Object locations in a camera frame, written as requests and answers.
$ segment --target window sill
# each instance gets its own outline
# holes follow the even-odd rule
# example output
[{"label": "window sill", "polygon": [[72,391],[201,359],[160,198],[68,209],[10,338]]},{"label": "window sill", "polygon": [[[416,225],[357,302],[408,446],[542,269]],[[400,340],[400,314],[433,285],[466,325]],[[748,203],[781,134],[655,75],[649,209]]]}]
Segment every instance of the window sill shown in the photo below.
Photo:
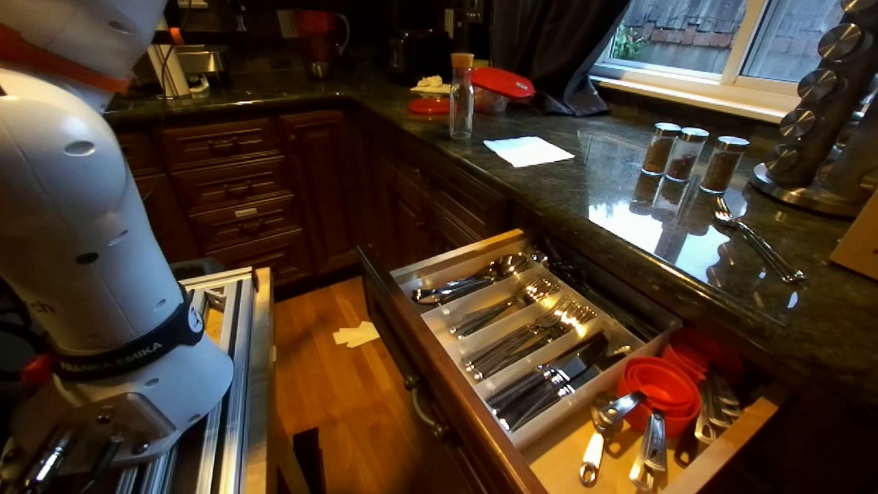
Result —
[{"label": "window sill", "polygon": [[693,95],[693,92],[681,92],[681,89],[659,89],[659,86],[633,84],[633,80],[592,77],[592,84],[597,89],[612,89],[621,95],[665,100],[665,101],[702,107],[702,111],[751,119],[751,121],[762,121],[762,123],[778,123],[787,115],[787,111],[795,107],[795,100],[791,100],[791,97],[774,97],[774,101],[751,101],[754,92],[710,97],[710,95]]}]

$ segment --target curtain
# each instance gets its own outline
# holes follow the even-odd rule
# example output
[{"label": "curtain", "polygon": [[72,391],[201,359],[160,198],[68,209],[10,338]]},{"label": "curtain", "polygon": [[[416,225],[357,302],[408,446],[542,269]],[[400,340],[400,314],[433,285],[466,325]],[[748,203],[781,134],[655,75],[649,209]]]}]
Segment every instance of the curtain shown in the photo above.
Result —
[{"label": "curtain", "polygon": [[615,36],[630,0],[496,0],[492,55],[537,89],[552,115],[600,115],[610,106],[589,69]]}]

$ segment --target open drawer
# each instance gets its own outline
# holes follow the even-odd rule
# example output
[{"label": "open drawer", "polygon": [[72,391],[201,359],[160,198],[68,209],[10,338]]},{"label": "open drawer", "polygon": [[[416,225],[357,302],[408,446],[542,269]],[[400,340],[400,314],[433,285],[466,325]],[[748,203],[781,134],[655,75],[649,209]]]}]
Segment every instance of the open drawer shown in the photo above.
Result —
[{"label": "open drawer", "polygon": [[[581,487],[579,466],[592,405],[617,392],[633,359],[662,355],[669,332],[630,332],[552,272],[520,230],[394,272],[361,257],[361,269],[370,320],[416,416],[462,453],[478,491],[637,491],[628,476],[641,435],[628,424],[600,456],[597,484]],[[652,491],[704,487],[781,405],[762,375],[733,392],[741,405],[715,440],[666,442]]]}]

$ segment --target wooden floor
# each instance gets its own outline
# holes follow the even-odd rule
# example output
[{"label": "wooden floor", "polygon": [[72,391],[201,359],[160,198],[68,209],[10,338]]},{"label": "wooden floor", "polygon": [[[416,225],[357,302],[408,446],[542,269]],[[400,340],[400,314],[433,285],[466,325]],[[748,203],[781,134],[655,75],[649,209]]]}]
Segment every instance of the wooden floor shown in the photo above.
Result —
[{"label": "wooden floor", "polygon": [[466,491],[452,456],[415,417],[381,340],[345,350],[365,321],[360,277],[275,306],[275,407],[289,438],[316,429],[328,494]]}]

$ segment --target countertop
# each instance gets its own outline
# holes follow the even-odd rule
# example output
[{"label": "countertop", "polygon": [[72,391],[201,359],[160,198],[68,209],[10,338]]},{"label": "countertop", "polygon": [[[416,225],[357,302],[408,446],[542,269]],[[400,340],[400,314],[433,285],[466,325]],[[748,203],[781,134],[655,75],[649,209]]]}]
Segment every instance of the countertop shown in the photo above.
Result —
[{"label": "countertop", "polygon": [[[645,115],[617,107],[612,115],[562,119],[511,107],[504,115],[478,115],[472,144],[452,144],[444,119],[405,111],[408,89],[375,69],[370,55],[342,60],[334,77],[320,84],[309,80],[290,53],[235,59],[230,75],[228,89],[210,89],[187,101],[120,97],[106,119],[125,123],[360,106],[485,177],[549,228],[588,248],[595,261],[640,291],[669,302],[682,320],[704,321],[722,314],[722,331],[795,387],[820,386],[851,405],[878,407],[878,283],[828,261],[851,219],[802,213],[758,192],[748,184],[758,150],[733,177],[728,200],[806,272],[809,281],[799,289],[781,285],[737,233],[710,222],[714,198],[696,189],[702,165],[685,187],[640,173],[652,123]],[[483,140],[525,134],[542,139],[574,160],[511,167],[483,145]]]}]

